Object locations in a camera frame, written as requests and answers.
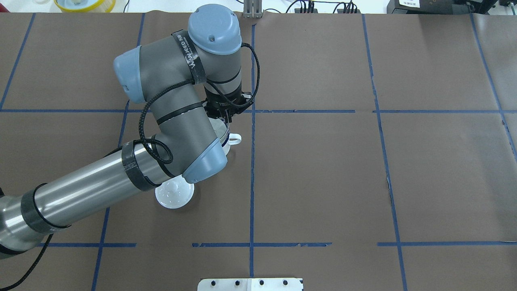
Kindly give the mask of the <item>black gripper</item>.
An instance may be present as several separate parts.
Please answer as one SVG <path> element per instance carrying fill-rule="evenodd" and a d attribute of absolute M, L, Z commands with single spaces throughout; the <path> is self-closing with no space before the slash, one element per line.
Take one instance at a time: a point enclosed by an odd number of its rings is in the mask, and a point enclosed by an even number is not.
<path fill-rule="evenodd" d="M 251 101 L 251 92 L 233 92 L 227 94 L 228 99 L 237 105 L 244 105 L 242 108 L 237 108 L 230 105 L 218 93 L 206 91 L 205 98 L 205 112 L 209 118 L 223 118 L 225 123 L 231 123 L 231 118 L 237 114 L 242 114 L 246 111 L 253 102 Z"/>

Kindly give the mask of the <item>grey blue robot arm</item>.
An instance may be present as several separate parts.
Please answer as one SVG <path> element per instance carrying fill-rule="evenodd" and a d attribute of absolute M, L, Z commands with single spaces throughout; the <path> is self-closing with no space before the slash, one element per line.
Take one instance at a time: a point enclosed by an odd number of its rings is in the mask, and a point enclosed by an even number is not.
<path fill-rule="evenodd" d="M 137 46 L 114 60 L 124 92 L 143 103 L 139 138 L 22 196 L 1 196 L 1 258 L 37 247 L 45 236 L 133 195 L 182 176 L 212 177 L 227 157 L 210 121 L 231 122 L 253 105 L 258 86 L 242 90 L 242 42 L 237 13 L 208 4 L 188 28 Z"/>

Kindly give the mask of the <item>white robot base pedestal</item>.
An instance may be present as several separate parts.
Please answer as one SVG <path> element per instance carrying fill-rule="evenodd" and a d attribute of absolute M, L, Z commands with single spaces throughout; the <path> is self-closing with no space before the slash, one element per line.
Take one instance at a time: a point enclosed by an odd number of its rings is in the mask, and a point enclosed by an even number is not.
<path fill-rule="evenodd" d="M 303 291 L 301 278 L 206 278 L 198 291 Z"/>

